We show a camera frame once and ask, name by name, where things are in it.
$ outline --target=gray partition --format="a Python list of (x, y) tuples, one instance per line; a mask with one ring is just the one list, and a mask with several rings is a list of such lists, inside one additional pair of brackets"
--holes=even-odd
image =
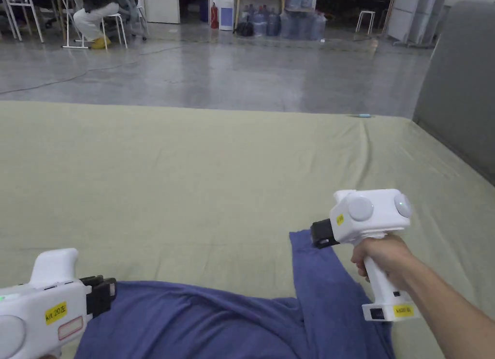
[(495, 5), (449, 12), (413, 120), (495, 184)]

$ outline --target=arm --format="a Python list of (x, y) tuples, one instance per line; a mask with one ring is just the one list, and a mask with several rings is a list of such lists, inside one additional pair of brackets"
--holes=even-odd
[(354, 248), (351, 261), (361, 276), (366, 256), (411, 295), (447, 358), (495, 358), (495, 322), (413, 256), (398, 236), (368, 238)]

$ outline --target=fire extinguisher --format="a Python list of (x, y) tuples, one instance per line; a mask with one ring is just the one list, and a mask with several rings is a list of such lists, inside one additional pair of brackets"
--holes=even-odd
[(211, 7), (211, 28), (218, 29), (218, 7), (214, 3)]

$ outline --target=black cable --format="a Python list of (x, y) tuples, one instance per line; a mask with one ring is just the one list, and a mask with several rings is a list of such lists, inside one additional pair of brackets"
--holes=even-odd
[[(159, 51), (154, 51), (154, 52), (139, 53), (138, 56), (146, 56), (148, 54), (156, 54), (156, 53), (165, 52), (165, 51), (168, 51), (168, 50), (171, 50), (171, 49), (179, 49), (179, 48), (182, 48), (182, 47), (185, 47), (185, 46), (186, 45), (180, 45), (179, 47), (164, 48), (164, 49), (161, 49)], [(1, 94), (7, 94), (7, 93), (20, 92), (22, 90), (35, 90), (37, 88), (47, 87), (47, 86), (51, 86), (51, 85), (54, 85), (54, 84), (70, 82), (70, 81), (73, 81), (74, 79), (77, 79), (79, 77), (82, 77), (82, 76), (86, 75), (87, 73), (89, 73), (91, 71), (117, 69), (117, 68), (122, 67), (122, 66), (137, 64), (139, 61), (140, 61), (140, 58), (138, 58), (136, 61), (126, 62), (124, 64), (120, 64), (120, 65), (117, 65), (117, 66), (102, 67), (102, 68), (96, 68), (96, 69), (87, 69), (82, 74), (79, 74), (79, 75), (76, 75), (76, 76), (73, 76), (73, 77), (69, 77), (67, 79), (63, 79), (63, 80), (55, 81), (55, 82), (43, 83), (43, 84), (39, 84), (39, 85), (34, 86), (34, 87), (19, 88), (19, 89), (16, 89), (16, 90), (4, 90), (4, 91), (1, 91), (0, 92), (0, 95)]]

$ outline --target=person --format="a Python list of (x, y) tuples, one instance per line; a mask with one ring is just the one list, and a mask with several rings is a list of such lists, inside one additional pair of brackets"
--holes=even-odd
[(367, 238), (354, 248), (351, 261), (366, 278), (367, 256), (409, 293), (446, 358), (495, 358), (495, 322), (417, 259), (399, 236)]
[(105, 48), (105, 40), (100, 30), (103, 17), (119, 11), (117, 0), (83, 0), (83, 8), (74, 13), (74, 23), (84, 37), (93, 42), (92, 49)]

